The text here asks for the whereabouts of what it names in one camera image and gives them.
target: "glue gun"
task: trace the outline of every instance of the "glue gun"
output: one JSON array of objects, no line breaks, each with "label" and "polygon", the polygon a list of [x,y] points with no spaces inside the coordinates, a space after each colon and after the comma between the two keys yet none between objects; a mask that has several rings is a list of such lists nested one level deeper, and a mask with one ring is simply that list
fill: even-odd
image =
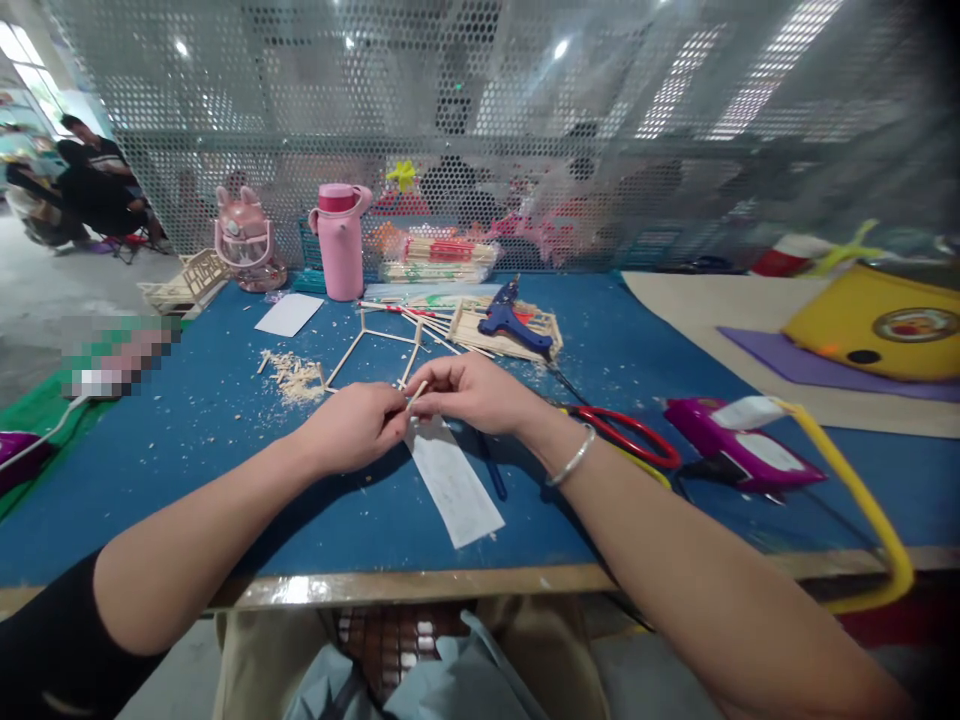
[{"label": "glue gun", "polygon": [[549,335],[538,335],[527,328],[513,310],[513,304],[517,301],[519,293],[520,273],[517,273],[513,280],[497,291],[493,302],[487,308],[486,320],[480,321],[477,330],[484,335],[496,335],[503,330],[527,350],[539,353],[550,360],[550,346],[553,345],[553,338]]}]

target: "beige mat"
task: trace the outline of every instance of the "beige mat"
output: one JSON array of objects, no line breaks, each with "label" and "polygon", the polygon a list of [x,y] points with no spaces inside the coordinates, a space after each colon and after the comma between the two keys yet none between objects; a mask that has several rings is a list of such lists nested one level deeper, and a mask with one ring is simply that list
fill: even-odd
[{"label": "beige mat", "polygon": [[830,427],[960,438],[960,405],[896,395],[798,385],[717,330],[776,332],[827,284],[824,280],[731,275],[624,273],[647,308],[760,392],[800,403]]}]

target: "hand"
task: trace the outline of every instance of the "hand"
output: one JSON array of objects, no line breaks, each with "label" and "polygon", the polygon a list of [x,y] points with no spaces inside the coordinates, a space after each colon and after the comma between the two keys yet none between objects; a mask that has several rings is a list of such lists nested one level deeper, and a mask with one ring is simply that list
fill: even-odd
[{"label": "hand", "polygon": [[386,383],[355,383],[326,400],[289,436],[317,477],[352,472],[384,455],[407,432],[406,398]]},{"label": "hand", "polygon": [[514,434],[555,411],[510,373],[476,353],[431,360],[407,383],[412,396],[427,381],[423,395],[410,408],[414,415],[449,415],[466,420],[481,432]]}]

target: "silver bracelet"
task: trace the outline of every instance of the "silver bracelet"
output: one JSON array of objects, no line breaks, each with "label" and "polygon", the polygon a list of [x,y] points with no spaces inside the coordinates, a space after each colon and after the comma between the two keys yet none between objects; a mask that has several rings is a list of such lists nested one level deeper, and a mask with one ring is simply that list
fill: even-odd
[{"label": "silver bracelet", "polygon": [[577,466],[583,460],[583,456],[587,454],[587,450],[593,444],[593,441],[597,437],[597,429],[593,425],[587,425],[587,439],[583,441],[583,445],[580,446],[580,449],[577,450],[577,454],[573,456],[573,459],[567,463],[567,466],[560,471],[560,473],[553,478],[552,480],[547,480],[547,487],[556,487],[560,483],[569,477],[570,473],[577,469]]}]

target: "metal mesh panel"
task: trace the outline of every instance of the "metal mesh panel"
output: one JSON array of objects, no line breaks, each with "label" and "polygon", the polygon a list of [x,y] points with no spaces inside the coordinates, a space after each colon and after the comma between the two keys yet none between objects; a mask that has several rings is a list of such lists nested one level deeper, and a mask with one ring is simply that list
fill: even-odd
[{"label": "metal mesh panel", "polygon": [[[381,198],[367,269],[387,220],[522,217],[511,270],[750,262],[868,217],[901,251],[952,229],[956,131],[910,2],[48,5],[180,252],[211,244],[216,186],[243,183],[294,267],[323,182]],[[416,193],[384,197],[403,160]]]}]

